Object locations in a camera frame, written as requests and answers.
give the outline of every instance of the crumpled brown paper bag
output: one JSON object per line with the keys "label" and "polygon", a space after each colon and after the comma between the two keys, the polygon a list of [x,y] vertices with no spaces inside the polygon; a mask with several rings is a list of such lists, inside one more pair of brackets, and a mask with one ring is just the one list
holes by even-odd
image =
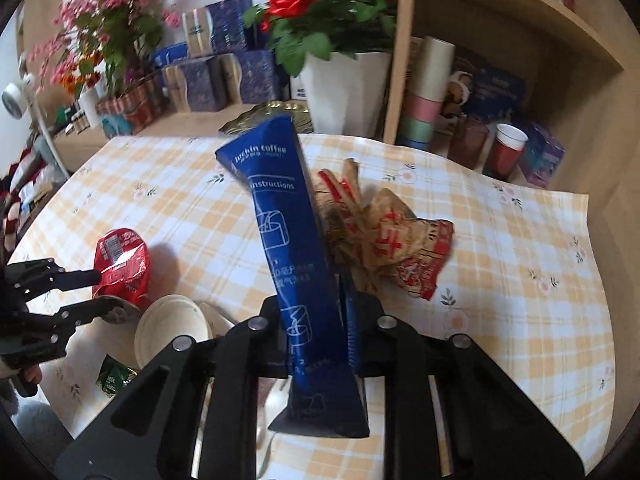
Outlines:
{"label": "crumpled brown paper bag", "polygon": [[316,202],[334,259],[351,268],[359,290],[374,294],[385,276],[410,295],[430,300],[451,252],[453,224],[417,218],[391,190],[362,205],[358,165],[347,158],[338,180],[318,172]]}

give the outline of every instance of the blue coffee packet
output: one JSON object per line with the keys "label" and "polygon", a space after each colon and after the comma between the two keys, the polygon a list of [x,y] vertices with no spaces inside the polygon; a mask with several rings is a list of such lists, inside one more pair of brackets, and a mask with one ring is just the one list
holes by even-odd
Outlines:
{"label": "blue coffee packet", "polygon": [[270,430],[309,436],[369,435],[350,366],[338,283],[298,136],[288,116],[267,121],[216,152],[251,192],[289,343],[289,403]]}

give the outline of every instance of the paper bowl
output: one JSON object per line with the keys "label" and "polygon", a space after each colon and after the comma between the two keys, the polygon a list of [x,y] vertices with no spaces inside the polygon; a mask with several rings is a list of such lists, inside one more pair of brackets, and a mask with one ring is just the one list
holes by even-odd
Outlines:
{"label": "paper bowl", "polygon": [[211,338],[209,323],[189,298],[171,294],[153,303],[142,315],[134,350],[140,369],[179,335],[190,335],[197,342]]}

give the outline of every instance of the white flower pot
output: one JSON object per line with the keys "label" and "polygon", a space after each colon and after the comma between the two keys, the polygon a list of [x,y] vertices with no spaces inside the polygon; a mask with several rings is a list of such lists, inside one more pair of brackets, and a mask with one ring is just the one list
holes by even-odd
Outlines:
{"label": "white flower pot", "polygon": [[95,111],[95,105],[98,102],[98,92],[95,87],[89,88],[80,94],[78,98],[78,102],[80,103],[80,107],[82,111],[86,115],[86,118],[89,121],[89,126],[95,128],[97,126],[101,126],[102,121],[100,120],[100,116]]}
{"label": "white flower pot", "polygon": [[391,54],[365,52],[330,61],[306,56],[300,73],[316,134],[373,137],[380,116]]}

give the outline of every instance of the flower pot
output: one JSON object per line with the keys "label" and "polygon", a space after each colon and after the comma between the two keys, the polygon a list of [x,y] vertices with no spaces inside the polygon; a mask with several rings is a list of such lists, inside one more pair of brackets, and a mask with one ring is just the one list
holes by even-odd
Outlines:
{"label": "flower pot", "polygon": [[96,126],[100,126],[102,121],[98,116],[98,113],[95,111],[95,105],[98,104],[98,92],[95,87],[89,88],[85,92],[80,94],[78,98],[78,102],[80,103],[80,107],[82,111],[86,115],[87,120],[89,121],[89,126],[95,128]]}
{"label": "flower pot", "polygon": [[316,134],[373,137],[385,96],[391,54],[351,59],[334,52],[324,61],[306,56],[300,77]]}
{"label": "flower pot", "polygon": [[165,106],[155,73],[137,81],[121,97],[102,99],[95,109],[105,135],[111,139],[140,133],[162,114]]}

